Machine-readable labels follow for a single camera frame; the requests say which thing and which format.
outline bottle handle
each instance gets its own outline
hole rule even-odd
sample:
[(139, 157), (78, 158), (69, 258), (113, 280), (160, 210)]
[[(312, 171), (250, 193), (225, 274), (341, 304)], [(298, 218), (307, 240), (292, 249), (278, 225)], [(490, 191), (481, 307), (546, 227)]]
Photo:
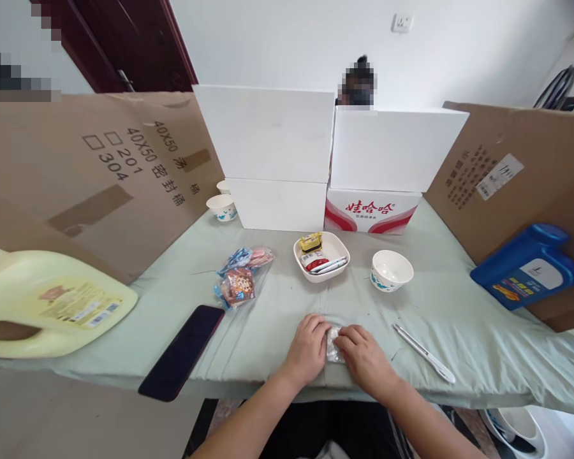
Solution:
[(65, 337), (66, 335), (59, 331), (41, 329), (29, 338), (12, 341), (0, 340), (0, 358), (62, 356), (74, 350), (64, 347)]

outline wahaha box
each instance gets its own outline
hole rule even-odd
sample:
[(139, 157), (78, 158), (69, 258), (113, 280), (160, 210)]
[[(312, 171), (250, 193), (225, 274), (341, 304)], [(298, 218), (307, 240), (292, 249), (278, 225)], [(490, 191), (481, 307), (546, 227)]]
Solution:
[(422, 194), (407, 191), (327, 190), (325, 229), (404, 233)]

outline door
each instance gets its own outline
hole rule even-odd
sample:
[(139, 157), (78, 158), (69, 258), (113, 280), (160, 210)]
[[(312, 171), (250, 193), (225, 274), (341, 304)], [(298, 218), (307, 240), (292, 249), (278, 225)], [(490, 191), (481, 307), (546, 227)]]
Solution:
[(197, 83), (168, 0), (31, 0), (61, 30), (96, 92), (192, 91)]

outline blue plastic bottle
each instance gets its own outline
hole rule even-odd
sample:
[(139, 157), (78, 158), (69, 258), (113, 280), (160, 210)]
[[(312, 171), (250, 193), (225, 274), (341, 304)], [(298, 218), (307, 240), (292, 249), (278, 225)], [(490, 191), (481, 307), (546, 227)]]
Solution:
[(557, 226), (533, 224), (470, 277), (508, 310), (527, 306), (574, 285), (574, 260), (559, 250), (569, 239)]

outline door frame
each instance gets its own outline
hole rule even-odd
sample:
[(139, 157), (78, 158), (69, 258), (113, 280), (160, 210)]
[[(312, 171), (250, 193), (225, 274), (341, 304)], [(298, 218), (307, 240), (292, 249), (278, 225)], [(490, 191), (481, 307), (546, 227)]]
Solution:
[[(170, 2), (169, 0), (157, 1), (168, 21), (189, 81), (191, 84), (197, 84), (198, 78)], [(52, 40), (61, 40), (62, 46), (94, 92), (124, 92), (126, 90), (119, 80), (116, 69), (111, 65), (73, 0), (30, 0), (30, 2), (33, 4), (33, 16), (42, 16), (42, 28), (51, 29)]]

